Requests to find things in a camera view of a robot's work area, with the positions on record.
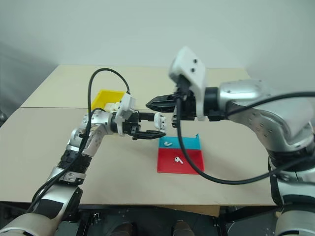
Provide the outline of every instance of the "wooden table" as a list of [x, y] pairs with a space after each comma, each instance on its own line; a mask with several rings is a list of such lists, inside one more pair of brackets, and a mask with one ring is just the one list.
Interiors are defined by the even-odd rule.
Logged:
[[[100, 66], [61, 65], [0, 128], [0, 201], [30, 202], [36, 189], [59, 162], [71, 131], [87, 107], [87, 85]], [[158, 95], [171, 94], [167, 68], [116, 67], [128, 81], [136, 108]], [[243, 69], [208, 69], [208, 86], [248, 78]], [[100, 89], [125, 90], [110, 72], [95, 79]], [[142, 129], [152, 129], [143, 122]], [[183, 135], [199, 133], [205, 172], [223, 179], [245, 179], [267, 172], [267, 152], [255, 134], [230, 121], [183, 121]], [[167, 135], [176, 135], [169, 125]], [[80, 187], [83, 204], [204, 205], [216, 215], [223, 205], [273, 205], [269, 179], [246, 185], [221, 185], [198, 175], [157, 173], [158, 140], [133, 141], [105, 136]]]

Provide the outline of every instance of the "shoe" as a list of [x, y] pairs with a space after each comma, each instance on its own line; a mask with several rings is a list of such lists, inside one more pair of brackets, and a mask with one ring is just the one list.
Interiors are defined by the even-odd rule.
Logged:
[[123, 223], [117, 226], [109, 236], [136, 236], [136, 226], [131, 223]]
[[173, 236], [194, 236], [195, 234], [189, 227], [189, 225], [183, 221], [179, 220], [173, 227]]

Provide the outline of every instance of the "black cable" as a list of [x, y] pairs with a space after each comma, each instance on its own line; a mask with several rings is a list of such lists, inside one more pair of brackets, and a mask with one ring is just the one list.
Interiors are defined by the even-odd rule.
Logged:
[[249, 178], [249, 179], [244, 179], [244, 180], [224, 180], [224, 179], [219, 179], [219, 178], [215, 178], [212, 177], [206, 173], [204, 173], [203, 171], [201, 171], [195, 164], [194, 162], [191, 160], [191, 158], [189, 157], [185, 146], [184, 146], [184, 142], [183, 142], [183, 137], [182, 137], [182, 131], [181, 131], [181, 106], [182, 106], [182, 100], [181, 98], [177, 98], [176, 100], [176, 104], [177, 104], [177, 136], [178, 136], [178, 141], [180, 144], [180, 147], [182, 149], [182, 152], [187, 160], [187, 162], [190, 164], [190, 166], [198, 173], [200, 174], [202, 177], [206, 178], [207, 180], [213, 181], [215, 183], [220, 183], [220, 184], [229, 184], [229, 185], [238, 185], [238, 184], [247, 184], [247, 183], [253, 183], [259, 180], [262, 180], [264, 178], [270, 177], [272, 175], [276, 175], [278, 174], [280, 171], [286, 170], [292, 166], [295, 166], [296, 164], [299, 164], [301, 162], [304, 161], [308, 161], [311, 159], [314, 159], [314, 156], [306, 156], [306, 157], [302, 157], [293, 161], [290, 161], [276, 169], [274, 169], [271, 172], [253, 177], [253, 178]]
[[274, 97], [271, 97], [271, 98], [267, 98], [267, 99], [261, 100], [259, 102], [252, 103], [252, 104], [250, 104], [250, 105], [248, 105], [246, 107], [242, 107], [242, 108], [236, 109], [234, 111], [231, 111], [231, 112], [227, 113], [225, 117], [228, 118], [231, 115], [234, 115], [236, 113], [240, 113], [240, 112], [249, 110], [250, 108], [253, 108], [253, 107], [256, 107], [256, 106], [268, 103], [268, 102], [273, 102], [273, 101], [276, 101], [276, 100], [281, 100], [281, 99], [285, 99], [285, 98], [293, 98], [293, 97], [315, 97], [315, 92], [312, 92], [312, 91], [310, 91], [310, 92], [292, 92], [292, 93], [287, 93], [287, 94], [274, 96]]
[[59, 174], [57, 174], [56, 176], [52, 177], [51, 179], [49, 179], [48, 181], [46, 181], [42, 186], [40, 186], [40, 188], [36, 191], [36, 193], [34, 194], [33, 198], [32, 198], [32, 203], [30, 205], [30, 207], [28, 208], [27, 210], [27, 213], [31, 212], [33, 207], [37, 204], [37, 202], [45, 195], [45, 193], [49, 190], [49, 188], [51, 186], [53, 186], [57, 180], [63, 176], [72, 166], [73, 164], [75, 163], [75, 161], [77, 160], [77, 157], [80, 156], [84, 150], [84, 147], [89, 139], [89, 133], [91, 131], [91, 122], [92, 122], [92, 115], [95, 111], [97, 110], [101, 110], [101, 111], [104, 111], [102, 108], [95, 108], [93, 111], [91, 111], [91, 90], [92, 90], [92, 83], [93, 83], [93, 80], [95, 78], [95, 76], [101, 72], [101, 71], [110, 71], [110, 72], [113, 72], [114, 74], [118, 75], [122, 81], [124, 82], [124, 84], [126, 85], [126, 88], [127, 88], [127, 91], [126, 93], [130, 94], [130, 88], [129, 88], [129, 85], [127, 83], [127, 81], [124, 79], [124, 77], [119, 74], [117, 71], [113, 70], [113, 69], [110, 69], [110, 68], [101, 68], [101, 69], [98, 69], [96, 70], [91, 78], [90, 78], [90, 81], [89, 81], [89, 86], [88, 86], [88, 123], [86, 125], [86, 129], [85, 129], [85, 133], [84, 133], [84, 136], [81, 140], [81, 143], [80, 143], [80, 146], [79, 146], [79, 150], [78, 150], [78, 153], [76, 155], [76, 157], [71, 161], [71, 163], [62, 171], [60, 172]]

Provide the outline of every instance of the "gray wall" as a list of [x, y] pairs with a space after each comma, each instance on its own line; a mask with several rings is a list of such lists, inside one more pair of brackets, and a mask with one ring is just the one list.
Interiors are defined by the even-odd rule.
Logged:
[[183, 45], [207, 67], [314, 90], [314, 12], [313, 0], [0, 0], [1, 108], [57, 64], [168, 66]]

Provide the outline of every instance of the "yellow bin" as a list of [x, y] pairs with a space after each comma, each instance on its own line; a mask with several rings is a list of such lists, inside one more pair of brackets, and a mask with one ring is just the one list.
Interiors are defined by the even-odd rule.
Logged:
[[92, 103], [92, 110], [95, 108], [104, 109], [107, 103], [120, 102], [124, 93], [123, 91], [100, 90]]

